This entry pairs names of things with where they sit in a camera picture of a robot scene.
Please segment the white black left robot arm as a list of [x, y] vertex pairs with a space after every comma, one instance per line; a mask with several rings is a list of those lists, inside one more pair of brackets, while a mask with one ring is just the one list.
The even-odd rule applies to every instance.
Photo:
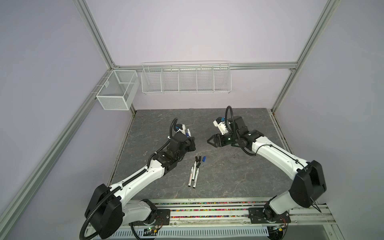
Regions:
[[143, 199], [138, 204], [130, 204], [129, 201], [146, 186], [173, 170], [186, 153], [195, 150], [195, 138], [185, 125], [178, 124], [178, 119], [174, 118], [167, 142], [150, 155], [144, 167], [109, 187], [101, 184], [94, 190], [79, 238], [91, 240], [99, 236], [106, 239], [124, 223], [155, 222], [157, 207], [151, 201]]

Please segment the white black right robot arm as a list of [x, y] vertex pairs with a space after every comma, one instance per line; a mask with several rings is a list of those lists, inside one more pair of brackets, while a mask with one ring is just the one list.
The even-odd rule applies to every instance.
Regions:
[[234, 116], [231, 106], [227, 106], [225, 116], [216, 118], [213, 124], [220, 132], [209, 138], [208, 144], [216, 148], [237, 147], [251, 157], [260, 155], [293, 181], [289, 190], [265, 203], [261, 217], [266, 222], [275, 223], [296, 207], [314, 207], [317, 199], [326, 192], [324, 171], [319, 162], [299, 158], [273, 143], [260, 131], [250, 131], [242, 117]]

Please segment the white mesh square basket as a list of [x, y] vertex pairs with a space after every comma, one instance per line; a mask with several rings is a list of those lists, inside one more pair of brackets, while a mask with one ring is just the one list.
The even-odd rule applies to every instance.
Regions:
[[140, 86], [134, 70], [112, 70], [96, 97], [104, 110], [129, 111]]

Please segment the white marker pen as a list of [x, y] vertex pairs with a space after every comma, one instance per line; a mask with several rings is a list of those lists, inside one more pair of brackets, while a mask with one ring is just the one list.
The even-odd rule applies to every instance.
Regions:
[[193, 188], [194, 188], [194, 189], [195, 189], [196, 186], [197, 186], [198, 175], [199, 175], [199, 168], [197, 168], [197, 170], [196, 170], [196, 172], [195, 172], [195, 178], [194, 178], [194, 184], [193, 184]]
[[197, 168], [197, 162], [194, 162], [193, 173], [192, 173], [192, 181], [194, 181], [194, 179], [195, 179], [196, 168]]
[[192, 173], [193, 173], [193, 167], [191, 168], [190, 176], [189, 176], [189, 181], [188, 181], [188, 187], [191, 187], [192, 185]]

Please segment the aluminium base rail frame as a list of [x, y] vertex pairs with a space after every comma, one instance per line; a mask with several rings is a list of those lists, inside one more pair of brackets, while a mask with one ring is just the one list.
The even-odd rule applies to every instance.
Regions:
[[320, 233], [322, 240], [344, 238], [329, 207], [325, 204], [297, 207], [267, 219], [267, 198], [205, 198], [132, 200], [123, 207], [123, 221], [113, 222], [98, 239], [143, 240], [227, 239], [264, 237], [287, 240], [290, 237]]

